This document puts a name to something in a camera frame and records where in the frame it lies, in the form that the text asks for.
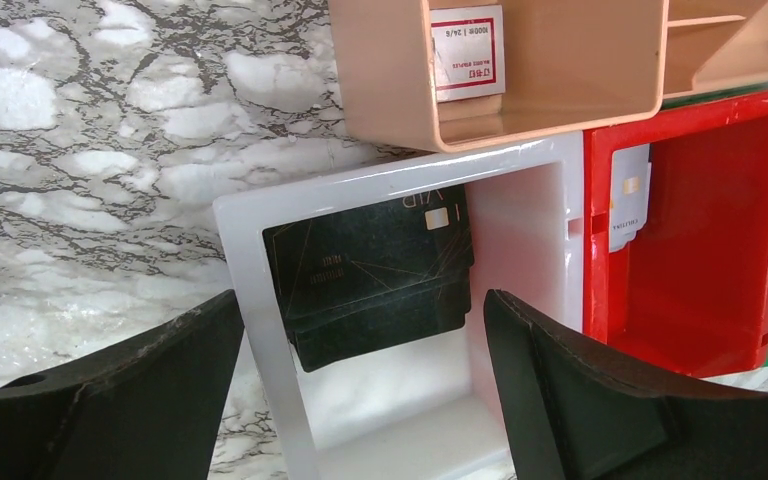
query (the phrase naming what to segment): white plastic box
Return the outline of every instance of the white plastic box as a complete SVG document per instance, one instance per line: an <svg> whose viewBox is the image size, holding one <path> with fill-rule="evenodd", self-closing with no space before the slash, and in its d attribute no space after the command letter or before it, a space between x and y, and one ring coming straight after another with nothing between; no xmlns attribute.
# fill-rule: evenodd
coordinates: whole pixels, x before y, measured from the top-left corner
<svg viewBox="0 0 768 480"><path fill-rule="evenodd" d="M291 480L453 479L504 460L484 296L507 290L581 330L582 163L582 135L573 133L216 201L248 345ZM466 328L302 371L281 320L263 230L463 183L475 253Z"/></svg>

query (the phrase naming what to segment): beige compartment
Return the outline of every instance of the beige compartment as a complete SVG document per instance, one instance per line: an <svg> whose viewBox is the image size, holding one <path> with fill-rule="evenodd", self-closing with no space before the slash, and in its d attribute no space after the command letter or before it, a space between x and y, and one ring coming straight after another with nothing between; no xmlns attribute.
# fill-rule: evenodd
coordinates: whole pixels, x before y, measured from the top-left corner
<svg viewBox="0 0 768 480"><path fill-rule="evenodd" d="M651 117L667 1L329 0L349 134L455 152ZM495 3L507 91L438 105L430 9Z"/></svg>
<svg viewBox="0 0 768 480"><path fill-rule="evenodd" d="M667 98L768 81L768 0L671 0Z"/></svg>

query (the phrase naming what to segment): marble surface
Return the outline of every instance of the marble surface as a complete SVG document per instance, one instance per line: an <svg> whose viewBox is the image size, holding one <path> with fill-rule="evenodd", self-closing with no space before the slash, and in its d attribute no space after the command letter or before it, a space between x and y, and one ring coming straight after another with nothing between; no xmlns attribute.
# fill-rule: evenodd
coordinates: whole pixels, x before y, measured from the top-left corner
<svg viewBox="0 0 768 480"><path fill-rule="evenodd" d="M328 22L326 0L0 0L0 385L229 288L216 197L409 153L346 136ZM210 478L283 469L235 378Z"/></svg>

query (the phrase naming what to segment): card chip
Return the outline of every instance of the card chip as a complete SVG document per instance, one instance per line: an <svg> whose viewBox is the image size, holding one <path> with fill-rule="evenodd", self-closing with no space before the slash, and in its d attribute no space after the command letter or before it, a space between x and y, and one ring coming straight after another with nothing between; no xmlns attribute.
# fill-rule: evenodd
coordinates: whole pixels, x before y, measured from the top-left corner
<svg viewBox="0 0 768 480"><path fill-rule="evenodd" d="M428 230L449 226L449 209L446 207L425 212L425 226Z"/></svg>
<svg viewBox="0 0 768 480"><path fill-rule="evenodd" d="M624 194L631 195L632 193L636 193L639 190L640 190L640 177L627 178L623 182Z"/></svg>

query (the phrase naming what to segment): red compartment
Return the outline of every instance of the red compartment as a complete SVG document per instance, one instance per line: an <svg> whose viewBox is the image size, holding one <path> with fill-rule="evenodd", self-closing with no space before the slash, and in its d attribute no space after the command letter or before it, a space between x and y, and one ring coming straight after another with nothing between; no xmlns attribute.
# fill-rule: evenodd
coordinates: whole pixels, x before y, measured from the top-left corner
<svg viewBox="0 0 768 480"><path fill-rule="evenodd" d="M768 91L584 138L584 333L697 377L761 366L768 345ZM649 219L610 254L613 153L646 143Z"/></svg>

